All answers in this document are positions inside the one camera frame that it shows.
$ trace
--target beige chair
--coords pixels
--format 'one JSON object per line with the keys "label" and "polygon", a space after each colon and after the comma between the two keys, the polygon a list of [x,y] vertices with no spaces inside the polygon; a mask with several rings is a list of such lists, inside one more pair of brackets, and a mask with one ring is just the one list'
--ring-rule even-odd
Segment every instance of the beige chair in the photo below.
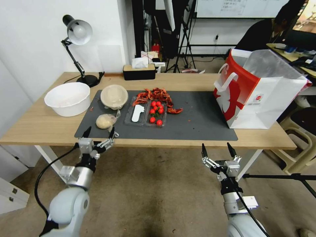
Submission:
{"label": "beige chair", "polygon": [[305,108],[293,113],[280,123],[287,134],[295,134],[307,143],[302,152],[292,157],[284,150],[272,150],[281,158],[286,166],[283,171],[287,174],[301,171],[316,162],[316,108]]}

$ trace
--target tripod stand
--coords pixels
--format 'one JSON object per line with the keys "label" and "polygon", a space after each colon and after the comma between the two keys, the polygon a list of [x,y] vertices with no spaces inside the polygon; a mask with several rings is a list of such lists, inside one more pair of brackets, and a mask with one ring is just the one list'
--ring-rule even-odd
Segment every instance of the tripod stand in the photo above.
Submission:
{"label": "tripod stand", "polygon": [[181,55],[181,49],[182,49],[182,47],[183,47],[184,39],[187,40],[186,53],[187,53],[187,50],[188,50],[188,48],[189,48],[190,55],[191,55],[192,62],[193,62],[193,66],[194,66],[194,68],[195,68],[195,63],[194,63],[194,59],[193,59],[193,56],[192,56],[191,45],[190,45],[190,42],[189,42],[189,36],[188,36],[188,34],[187,34],[187,30],[191,29],[192,19],[193,19],[193,16],[194,16],[196,3],[197,3],[197,0],[193,0],[193,3],[192,3],[192,6],[191,6],[191,9],[190,9],[190,13],[189,13],[189,17],[188,17],[187,22],[184,21],[184,14],[183,14],[183,16],[182,16],[183,36],[182,36],[182,41],[181,41],[181,44],[180,44],[180,47],[179,47],[179,52],[178,52],[178,55],[177,55],[177,59],[176,59],[175,64],[172,65],[170,68],[168,68],[168,66],[169,66],[169,61],[170,61],[170,59],[168,59],[167,67],[166,67],[165,72],[167,72],[167,71],[169,71],[170,69],[173,68],[173,73],[176,73],[177,70],[178,70],[178,72],[180,73],[179,66],[178,66],[178,62],[179,62],[179,57],[180,57],[180,55]]}
{"label": "tripod stand", "polygon": [[301,181],[302,184],[308,189],[308,191],[316,198],[315,190],[306,182],[306,180],[316,180],[316,175],[301,175],[300,173],[294,173],[291,175],[253,175],[244,174],[243,178],[267,178],[267,179],[292,179]]}

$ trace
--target lamp shade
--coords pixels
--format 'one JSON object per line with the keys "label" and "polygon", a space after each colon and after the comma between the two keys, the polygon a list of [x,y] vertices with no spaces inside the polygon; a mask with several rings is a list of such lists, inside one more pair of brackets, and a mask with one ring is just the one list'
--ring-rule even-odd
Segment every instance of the lamp shade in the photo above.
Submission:
{"label": "lamp shade", "polygon": [[75,20],[70,15],[64,15],[63,22],[67,26],[69,40],[76,45],[88,43],[92,36],[92,27],[83,20]]}

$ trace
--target gray desk mat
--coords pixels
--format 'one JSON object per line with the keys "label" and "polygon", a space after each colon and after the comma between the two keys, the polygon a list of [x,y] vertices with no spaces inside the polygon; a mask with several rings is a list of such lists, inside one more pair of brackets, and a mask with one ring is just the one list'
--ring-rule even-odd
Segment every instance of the gray desk mat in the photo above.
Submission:
{"label": "gray desk mat", "polygon": [[[182,113],[167,114],[164,127],[134,126],[124,123],[131,98],[143,91],[128,91],[128,101],[123,106],[121,117],[115,123],[115,131],[119,138],[123,139],[169,139],[169,140],[209,140],[209,141],[236,141],[238,138],[233,129],[229,129],[224,119],[213,92],[178,92],[168,91],[174,108],[183,108]],[[107,138],[107,129],[99,129],[95,121],[101,114],[116,114],[112,109],[105,109],[100,101],[101,90],[99,90],[87,110],[79,128],[75,134],[76,138],[89,126],[92,126],[89,137]]]}

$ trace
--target person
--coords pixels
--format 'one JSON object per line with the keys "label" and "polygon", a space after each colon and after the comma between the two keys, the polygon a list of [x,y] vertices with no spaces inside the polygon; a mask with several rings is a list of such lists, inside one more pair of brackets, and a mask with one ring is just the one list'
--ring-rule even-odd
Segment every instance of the person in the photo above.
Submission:
{"label": "person", "polygon": [[282,35],[299,13],[305,0],[289,0],[274,19],[264,19],[252,25],[235,49],[254,51],[267,49],[267,43],[282,43]]}

